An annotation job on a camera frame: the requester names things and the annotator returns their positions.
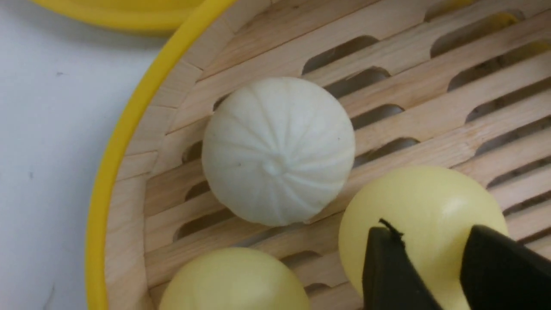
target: yellow bun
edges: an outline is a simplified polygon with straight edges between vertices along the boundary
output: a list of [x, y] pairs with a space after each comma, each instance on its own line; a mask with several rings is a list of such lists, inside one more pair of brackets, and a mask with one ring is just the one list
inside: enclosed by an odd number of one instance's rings
[[160, 310], [307, 310], [302, 283], [274, 257], [228, 248], [186, 264], [166, 288]]
[[404, 233], [410, 260], [446, 310], [469, 309], [459, 276], [471, 227], [482, 224], [507, 235], [498, 203], [473, 179], [440, 167], [394, 170], [361, 189], [341, 222], [341, 261], [361, 295], [368, 233], [380, 218]]

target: steamer basket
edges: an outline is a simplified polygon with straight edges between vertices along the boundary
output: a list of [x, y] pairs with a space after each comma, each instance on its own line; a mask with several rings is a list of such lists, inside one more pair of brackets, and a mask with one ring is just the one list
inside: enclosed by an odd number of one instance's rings
[[[312, 309], [361, 309], [337, 255], [342, 211], [364, 184], [412, 164], [486, 186], [512, 238], [551, 258], [550, 39], [549, 0], [206, 0], [107, 148], [90, 209], [90, 309], [156, 309], [179, 267], [236, 245], [284, 261]], [[286, 228], [233, 216], [200, 161], [217, 104], [268, 76], [326, 87], [356, 132], [344, 190]]]

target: yellow rim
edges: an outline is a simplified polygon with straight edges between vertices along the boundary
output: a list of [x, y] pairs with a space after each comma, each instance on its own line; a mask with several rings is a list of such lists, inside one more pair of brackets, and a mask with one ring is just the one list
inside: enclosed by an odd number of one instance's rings
[[176, 30], [201, 0], [187, 0], [189, 7], [175, 10], [133, 12], [94, 8], [74, 0], [32, 0], [36, 4], [84, 23], [141, 34], [166, 34]]
[[170, 70], [193, 42], [236, 0], [205, 0], [169, 40], [130, 98], [101, 161], [88, 214], [85, 278], [90, 310], [107, 310], [105, 237], [111, 190], [126, 147], [145, 109]]

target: white surface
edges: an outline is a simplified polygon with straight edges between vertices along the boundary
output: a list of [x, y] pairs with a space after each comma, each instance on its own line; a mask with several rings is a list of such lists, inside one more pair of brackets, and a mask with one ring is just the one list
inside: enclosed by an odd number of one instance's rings
[[95, 173], [165, 40], [96, 29], [24, 0], [0, 0], [0, 40], [0, 305], [86, 309]]

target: wooden steamer wall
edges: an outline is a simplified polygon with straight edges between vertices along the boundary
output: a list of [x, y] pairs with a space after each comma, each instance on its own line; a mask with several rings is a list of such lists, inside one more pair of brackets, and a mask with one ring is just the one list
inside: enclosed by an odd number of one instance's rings
[[[512, 237], [551, 259], [550, 9], [549, 0], [238, 1], [172, 70], [126, 150], [105, 249], [110, 308], [154, 309], [183, 264], [238, 245], [282, 259], [312, 309], [361, 309], [337, 254], [342, 211], [365, 183], [407, 164], [479, 181]], [[236, 218], [202, 173], [215, 106], [268, 76], [326, 87], [355, 126], [348, 183], [308, 224]]]

